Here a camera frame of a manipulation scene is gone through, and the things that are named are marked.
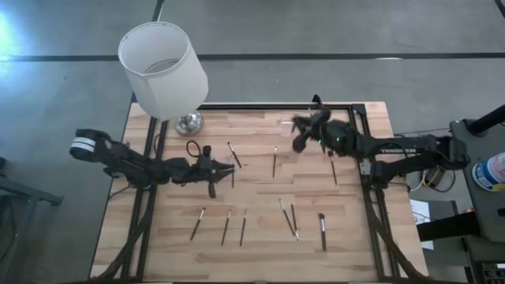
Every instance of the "concrete floor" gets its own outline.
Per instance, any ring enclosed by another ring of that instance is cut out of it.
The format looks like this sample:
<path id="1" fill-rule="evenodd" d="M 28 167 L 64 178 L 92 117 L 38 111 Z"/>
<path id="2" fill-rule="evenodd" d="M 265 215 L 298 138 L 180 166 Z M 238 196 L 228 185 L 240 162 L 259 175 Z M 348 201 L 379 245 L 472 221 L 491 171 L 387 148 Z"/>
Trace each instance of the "concrete floor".
<path id="1" fill-rule="evenodd" d="M 77 128 L 121 139 L 132 90 L 118 62 L 5 59 L 117 54 L 121 37 L 150 21 L 155 5 L 0 2 L 0 156 L 9 160 L 13 180 L 65 196 L 60 208 L 37 211 L 18 269 L 22 282 L 88 276 L 110 179 L 102 166 L 76 161 L 68 149 Z M 505 52 L 505 19 L 493 0 L 170 0 L 161 20 L 185 29 L 198 54 Z M 315 93 L 327 101 L 381 100 L 396 133 L 478 117 L 503 104 L 505 87 L 505 58 L 205 62 L 204 68 L 208 102 L 307 101 Z M 450 194 L 421 189 L 414 197 L 471 207 L 462 180 Z"/>

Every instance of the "wooden tabletop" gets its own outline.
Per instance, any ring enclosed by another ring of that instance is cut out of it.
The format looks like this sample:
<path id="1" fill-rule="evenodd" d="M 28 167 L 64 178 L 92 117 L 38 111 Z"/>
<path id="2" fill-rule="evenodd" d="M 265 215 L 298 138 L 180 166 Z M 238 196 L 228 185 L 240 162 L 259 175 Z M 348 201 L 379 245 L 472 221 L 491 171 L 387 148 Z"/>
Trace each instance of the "wooden tabletop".
<path id="1" fill-rule="evenodd" d="M 372 135 L 392 136 L 385 103 L 365 105 Z M 158 187 L 145 281 L 335 282 L 377 279 L 356 161 L 347 157 L 335 158 L 339 182 L 335 185 L 329 159 L 322 154 L 317 143 L 308 142 L 300 155 L 291 150 L 296 134 L 290 135 L 290 130 L 285 132 L 284 127 L 290 128 L 289 121 L 294 114 L 309 114 L 310 110 L 204 110 L 201 113 L 204 129 L 190 139 L 201 147 L 211 145 L 212 157 L 224 163 L 232 161 L 226 144 L 230 141 L 243 168 L 235 173 L 233 189 L 230 177 L 216 185 L 215 199 L 208 197 L 206 182 L 185 187 L 174 184 Z M 334 110 L 332 118 L 349 120 L 343 110 Z M 124 141 L 140 153 L 144 150 L 148 123 L 149 116 L 133 104 Z M 186 157 L 194 163 L 195 159 L 185 150 L 189 139 L 179 136 L 172 123 L 167 135 L 163 158 Z M 275 178 L 272 178 L 274 146 L 278 151 Z M 125 186 L 125 179 L 115 180 L 111 192 Z M 385 193 L 395 242 L 415 268 L 427 275 L 405 186 L 390 185 Z M 124 245 L 133 197 L 134 189 L 129 189 L 108 203 L 92 276 L 104 271 Z M 279 198 L 290 219 L 290 205 L 294 205 L 300 241 L 296 241 L 290 232 Z M 190 241 L 202 207 L 207 209 L 196 236 Z M 244 244 L 240 247 L 246 208 Z M 232 209 L 230 224 L 225 244 L 221 246 L 229 209 Z M 326 215 L 326 252 L 321 248 L 318 213 Z M 388 271 L 383 243 L 381 247 Z M 133 273 L 136 261 L 134 255 Z"/>

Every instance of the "lamp base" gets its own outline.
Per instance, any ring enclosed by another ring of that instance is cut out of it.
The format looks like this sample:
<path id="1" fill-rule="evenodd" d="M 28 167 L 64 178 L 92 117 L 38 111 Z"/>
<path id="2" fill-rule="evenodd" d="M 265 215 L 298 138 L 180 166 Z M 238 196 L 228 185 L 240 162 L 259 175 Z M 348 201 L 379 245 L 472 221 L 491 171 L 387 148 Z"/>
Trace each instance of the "lamp base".
<path id="1" fill-rule="evenodd" d="M 198 111 L 193 111 L 175 122 L 175 130 L 180 136 L 195 136 L 204 126 L 204 118 Z"/>

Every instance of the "white lampshade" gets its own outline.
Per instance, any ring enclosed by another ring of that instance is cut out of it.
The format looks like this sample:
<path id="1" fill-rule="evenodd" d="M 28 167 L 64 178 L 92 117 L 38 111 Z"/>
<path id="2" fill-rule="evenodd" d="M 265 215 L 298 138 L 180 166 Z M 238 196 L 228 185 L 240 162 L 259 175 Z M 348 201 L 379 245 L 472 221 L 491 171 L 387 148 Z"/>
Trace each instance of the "white lampshade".
<path id="1" fill-rule="evenodd" d="M 118 56 L 137 101 L 154 118 L 181 117 L 207 98 L 207 74 L 188 36 L 175 24 L 134 28 L 123 37 Z"/>

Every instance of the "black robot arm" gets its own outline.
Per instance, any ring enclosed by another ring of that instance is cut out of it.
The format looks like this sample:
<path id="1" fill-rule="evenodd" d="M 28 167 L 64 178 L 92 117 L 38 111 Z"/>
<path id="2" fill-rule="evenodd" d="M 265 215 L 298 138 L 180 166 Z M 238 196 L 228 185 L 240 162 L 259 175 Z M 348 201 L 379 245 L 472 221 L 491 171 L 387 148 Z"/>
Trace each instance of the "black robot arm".
<path id="1" fill-rule="evenodd" d="M 293 149 L 302 152 L 306 140 L 316 140 L 325 151 L 326 148 L 339 156 L 350 156 L 369 160 L 380 154 L 404 154 L 405 159 L 386 163 L 382 161 L 369 164 L 369 181 L 373 186 L 386 188 L 396 175 L 427 170 L 441 166 L 447 170 L 460 170 L 469 163 L 466 146 L 450 136 L 432 135 L 414 138 L 375 138 L 359 133 L 349 122 L 331 120 L 331 112 L 323 109 L 311 117 L 295 116 L 294 128 L 300 135 L 293 140 Z"/>
<path id="2" fill-rule="evenodd" d="M 177 185 L 184 186 L 189 182 L 208 181 L 208 191 L 211 198 L 215 198 L 215 183 L 234 172 L 233 164 L 225 164 L 211 158 L 211 147 L 204 146 L 203 153 L 200 146 L 196 163 L 189 165 L 185 158 L 172 158 L 158 161 L 144 157 L 130 149 L 127 145 L 114 141 L 105 133 L 94 129 L 78 129 L 76 138 L 70 147 L 70 154 L 75 159 L 103 163 L 106 174 L 117 178 L 124 174 L 128 182 L 139 189 L 146 189 L 152 182 L 166 184 L 170 180 Z"/>

